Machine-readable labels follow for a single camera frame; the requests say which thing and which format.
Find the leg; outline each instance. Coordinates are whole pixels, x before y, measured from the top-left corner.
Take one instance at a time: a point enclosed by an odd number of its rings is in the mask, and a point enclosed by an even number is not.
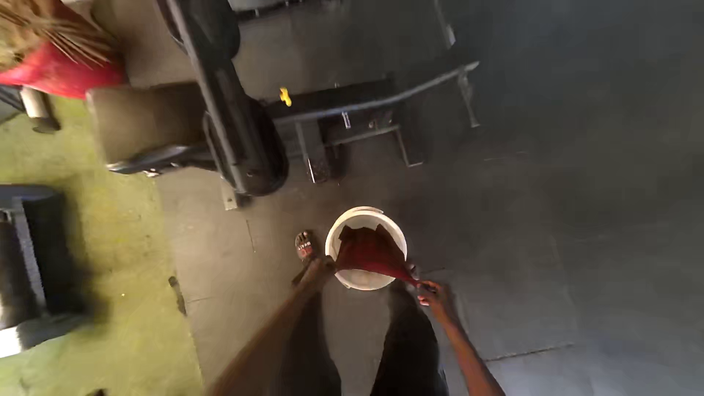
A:
[[[401,281],[395,280],[389,292],[391,324],[372,396],[446,396],[430,320]]]
[[[314,257],[315,245],[310,233],[296,236],[296,251],[303,265]],[[318,293],[303,310],[284,351],[279,373],[269,389],[269,396],[340,395],[340,375],[330,358],[322,324],[322,296]]]

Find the broom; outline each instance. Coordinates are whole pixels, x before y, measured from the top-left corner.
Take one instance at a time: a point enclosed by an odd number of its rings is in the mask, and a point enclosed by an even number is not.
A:
[[[104,32],[88,23],[78,23],[52,16],[53,0],[0,1],[0,34],[4,33],[4,47],[0,53],[14,53],[14,63],[42,42],[51,42],[67,58],[90,66],[109,63],[109,54],[115,52]],[[0,63],[11,63],[0,60]]]

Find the red towel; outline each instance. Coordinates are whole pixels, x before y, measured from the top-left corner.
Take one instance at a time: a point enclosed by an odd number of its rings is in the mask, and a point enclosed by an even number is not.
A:
[[[379,224],[376,230],[345,225],[340,240],[336,260],[338,269],[363,269],[418,284],[410,275],[403,252],[382,225]]]

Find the green floor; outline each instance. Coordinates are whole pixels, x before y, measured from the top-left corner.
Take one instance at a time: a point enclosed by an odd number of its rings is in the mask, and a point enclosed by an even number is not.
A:
[[[68,198],[69,245],[91,273],[94,323],[0,359],[0,395],[199,395],[201,376],[174,275],[156,186],[105,170],[82,101],[54,100],[63,129],[0,125],[0,183],[37,183]]]

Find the yellow clip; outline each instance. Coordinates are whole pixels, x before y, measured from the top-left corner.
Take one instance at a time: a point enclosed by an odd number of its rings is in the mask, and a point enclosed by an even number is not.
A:
[[[289,90],[286,88],[279,88],[281,91],[281,94],[279,95],[279,98],[281,98],[281,101],[286,104],[286,106],[291,107],[291,97],[289,96]]]

